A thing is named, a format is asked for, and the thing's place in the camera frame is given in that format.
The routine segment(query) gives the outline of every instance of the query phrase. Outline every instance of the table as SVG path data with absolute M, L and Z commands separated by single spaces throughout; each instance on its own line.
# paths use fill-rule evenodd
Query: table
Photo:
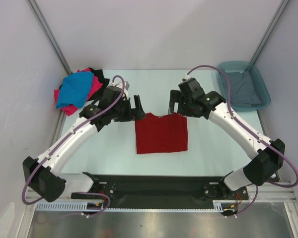
M 121 75 L 129 82 L 129 97 L 139 94 L 146 113 L 166 115 L 171 89 L 188 70 L 105 70 L 107 78 Z M 220 92 L 213 70 L 196 70 L 191 74 L 207 93 Z M 62 134 L 75 122 L 78 114 L 66 117 Z M 239 113 L 259 132 L 262 127 L 257 112 Z M 221 128 L 205 118 L 187 118 L 188 150 L 177 153 L 136 154 L 135 122 L 112 122 L 89 139 L 65 165 L 62 173 L 84 171 L 100 175 L 150 176 L 224 176 L 249 163 L 241 147 Z

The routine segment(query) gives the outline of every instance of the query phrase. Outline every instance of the blue cloth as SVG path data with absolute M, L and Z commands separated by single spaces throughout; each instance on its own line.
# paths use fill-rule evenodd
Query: blue cloth
M 230 84 L 230 101 L 237 107 L 254 107 L 261 104 L 256 95 L 252 78 L 248 71 L 244 73 L 226 73 Z M 224 75 L 221 74 L 224 89 L 227 90 L 227 83 Z
M 63 79 L 56 108 L 63 108 L 73 104 L 82 108 L 87 100 L 93 83 L 94 74 L 91 72 L 77 72 Z

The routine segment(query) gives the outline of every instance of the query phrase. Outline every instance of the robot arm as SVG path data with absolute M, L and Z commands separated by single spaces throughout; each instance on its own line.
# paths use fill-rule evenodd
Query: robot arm
M 260 139 L 246 131 L 230 115 L 225 99 L 217 92 L 205 94 L 195 78 L 184 80 L 179 84 L 180 91 L 170 92 L 169 113 L 173 113 L 174 104 L 178 103 L 178 113 L 187 117 L 205 117 L 225 130 L 246 152 L 252 160 L 248 165 L 226 175 L 220 186 L 222 192 L 232 193 L 249 185 L 262 185 L 283 165 L 283 158 L 265 146 L 261 141 L 272 145 L 284 153 L 284 143 L 277 139 L 272 141 L 247 124 L 234 112 L 234 117 L 246 125 Z
M 34 169 L 43 160 L 48 158 L 40 167 L 32 178 L 29 187 L 36 191 L 48 202 L 56 200 L 64 191 L 66 181 L 59 177 L 64 165 L 72 157 L 72 155 L 85 143 L 89 138 L 97 134 L 104 126 L 114 121 L 132 121 L 140 120 L 145 117 L 145 112 L 142 109 L 139 95 L 135 95 L 135 108 L 131 108 L 130 98 L 127 98 L 127 89 L 129 85 L 125 82 L 124 96 L 117 104 L 101 116 L 88 121 L 88 119 L 101 113 L 109 107 L 119 96 L 122 91 L 122 85 L 108 86 L 105 88 L 98 105 L 94 103 L 87 105 L 79 114 L 79 118 L 71 126 L 54 145 L 47 151 L 39 155 L 37 159 L 27 157 L 23 161 L 24 177 L 27 181 Z M 87 191 L 92 186 L 93 181 L 90 179 L 89 184 L 84 184 Z

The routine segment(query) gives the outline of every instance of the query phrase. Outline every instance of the garment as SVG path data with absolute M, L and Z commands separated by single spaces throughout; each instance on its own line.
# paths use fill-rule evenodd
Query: garment
M 258 96 L 255 93 L 254 85 L 248 71 L 243 73 L 233 72 L 226 73 L 230 83 L 230 98 L 231 102 L 238 107 L 253 107 L 261 104 Z M 221 74 L 224 89 L 227 90 L 227 83 L 224 76 Z
M 87 101 L 92 101 L 92 100 L 97 100 L 100 99 L 101 96 L 103 95 L 103 92 L 105 90 L 105 88 L 108 86 L 109 84 L 109 78 L 105 78 L 104 77 L 104 73 L 102 69 L 93 69 L 93 68 L 86 68 L 83 70 L 83 72 L 92 72 L 94 74 L 94 76 L 96 76 L 98 78 L 98 82 L 100 82 L 102 84 L 101 88 L 98 89 L 96 92 L 94 92 L 94 94 L 87 99 Z
M 91 72 L 89 68 L 85 69 L 84 72 Z M 109 83 L 109 79 L 107 81 L 107 79 L 103 80 L 103 82 Z M 90 89 L 90 92 L 87 96 L 87 100 L 90 101 L 92 97 L 94 97 L 95 95 L 97 95 L 97 93 L 99 92 L 99 90 L 104 86 L 104 84 L 102 84 L 101 82 L 99 82 L 98 78 L 96 76 L 93 76 L 93 82 L 92 82 L 92 86 Z M 60 90 L 54 90 L 54 99 L 55 102 L 57 102 L 58 100 L 58 96 L 59 96 L 59 92 Z M 70 116 L 72 115 L 74 112 L 77 111 L 77 107 L 75 107 L 74 105 L 69 105 L 67 107 L 62 107 L 61 110 L 67 115 Z
M 77 72 L 64 78 L 56 108 L 59 109 L 69 105 L 82 108 L 90 92 L 93 77 L 94 75 L 91 72 Z
M 137 154 L 188 150 L 187 119 L 179 114 L 155 116 L 135 121 Z

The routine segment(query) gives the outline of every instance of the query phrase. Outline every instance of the black base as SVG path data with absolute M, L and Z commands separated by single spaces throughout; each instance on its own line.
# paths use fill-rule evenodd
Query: black base
M 212 209 L 212 200 L 235 202 L 235 195 L 205 198 L 204 187 L 222 178 L 93 175 L 97 192 L 104 191 L 111 198 L 110 208 L 121 209 Z M 248 200 L 248 194 L 243 190 L 247 191 L 245 187 L 241 188 L 239 195 L 243 200 Z M 72 199 L 84 198 L 99 199 L 97 196 L 72 194 Z

